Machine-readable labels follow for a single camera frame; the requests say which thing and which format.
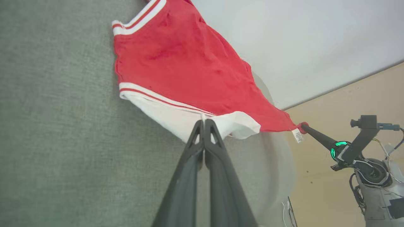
green light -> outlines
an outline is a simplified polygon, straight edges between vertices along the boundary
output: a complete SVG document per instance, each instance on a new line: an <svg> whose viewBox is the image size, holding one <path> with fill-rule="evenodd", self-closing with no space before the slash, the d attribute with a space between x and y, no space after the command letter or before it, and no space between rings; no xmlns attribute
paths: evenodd
<svg viewBox="0 0 404 227"><path fill-rule="evenodd" d="M331 157L332 157L332 159L335 159L335 150L334 150L334 148L331 148Z"/></svg>
<svg viewBox="0 0 404 227"><path fill-rule="evenodd" d="M335 146L342 146L342 145L347 145L347 142L345 142L345 141L342 141L342 142L338 142L338 143L336 143L335 144Z"/></svg>

red and white garment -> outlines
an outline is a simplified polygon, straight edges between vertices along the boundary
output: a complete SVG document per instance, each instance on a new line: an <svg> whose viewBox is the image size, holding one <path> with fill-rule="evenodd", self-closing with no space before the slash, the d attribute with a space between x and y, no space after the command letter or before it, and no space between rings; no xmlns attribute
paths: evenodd
<svg viewBox="0 0 404 227"><path fill-rule="evenodd" d="M120 97L183 141L201 116L213 119L223 137L297 128L190 0L152 0L129 23L112 27Z"/></svg>

red fabric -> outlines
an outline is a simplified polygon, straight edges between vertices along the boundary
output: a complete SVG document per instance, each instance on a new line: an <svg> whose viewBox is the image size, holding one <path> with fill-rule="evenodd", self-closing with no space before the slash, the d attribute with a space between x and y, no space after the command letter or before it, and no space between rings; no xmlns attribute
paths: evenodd
<svg viewBox="0 0 404 227"><path fill-rule="evenodd" d="M250 65L190 1L167 0L138 31L116 35L114 48L119 83L134 83L216 115L245 112L261 131L297 128L286 112L268 102L254 83Z"/></svg>

white striped trim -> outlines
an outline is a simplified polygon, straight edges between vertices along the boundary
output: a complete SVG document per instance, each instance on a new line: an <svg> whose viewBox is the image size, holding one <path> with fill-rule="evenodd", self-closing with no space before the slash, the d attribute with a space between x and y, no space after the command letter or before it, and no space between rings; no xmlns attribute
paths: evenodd
<svg viewBox="0 0 404 227"><path fill-rule="evenodd" d="M160 12L160 10L164 7L164 5L166 4L167 0L160 0L159 3L135 26L133 26L130 29L126 29L126 27L130 27L132 24L134 24L137 20L139 20L140 17L142 17L149 9L150 7L158 0L152 0L150 1L145 8L143 8L142 11L140 11L140 13L133 18L129 23L127 24L123 24L120 21L113 21L112 22L112 26L119 24L122 27L115 27L113 29L114 32L114 36L116 35L130 35L135 33L137 30L139 30L141 27L143 27L145 24L147 24L147 22L149 22L153 17L155 17L158 12Z"/></svg>
<svg viewBox="0 0 404 227"><path fill-rule="evenodd" d="M153 101L153 102L157 102L157 103L160 103L162 105L169 106L169 107L172 107L172 108L175 108L175 109L180 109L180 110L190 111L190 112L195 112L195 113L200 113L200 114L206 114L206 115L210 115L210 116L216 116L215 114L213 114L211 112L208 112L206 110L202 110L200 108L197 108L197 107L194 107L194 106L182 103L182 102L174 101L174 100L169 99L169 98L166 98L166 97L164 97L162 95L157 94L154 91L151 91L151 90L149 90L147 88L141 87L141 86L139 86L137 84L122 82L122 83L119 84L119 90L121 90L123 88L138 90L138 91L143 92L143 93L145 93L147 95L139 93L139 92L136 92L136 91L133 91L133 90L123 90L123 91L120 91L120 93L119 93L119 97L122 98L122 99L129 100L125 95L136 95L136 96L140 96L140 97L142 97L144 99L147 99L147 100L150 100L150 101Z"/></svg>

white care label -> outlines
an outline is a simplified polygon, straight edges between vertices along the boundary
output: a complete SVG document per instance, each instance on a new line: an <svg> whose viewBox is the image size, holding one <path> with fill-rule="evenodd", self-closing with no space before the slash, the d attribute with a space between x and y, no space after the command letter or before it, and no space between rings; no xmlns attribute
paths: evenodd
<svg viewBox="0 0 404 227"><path fill-rule="evenodd" d="M293 135L294 135L294 137L295 137L297 143L300 143L300 142L302 142L302 141L304 140L304 139L303 139L303 136L302 136L302 134L300 133L300 131L299 131L298 128L296 128L295 130L292 130L292 133L293 133Z"/></svg>

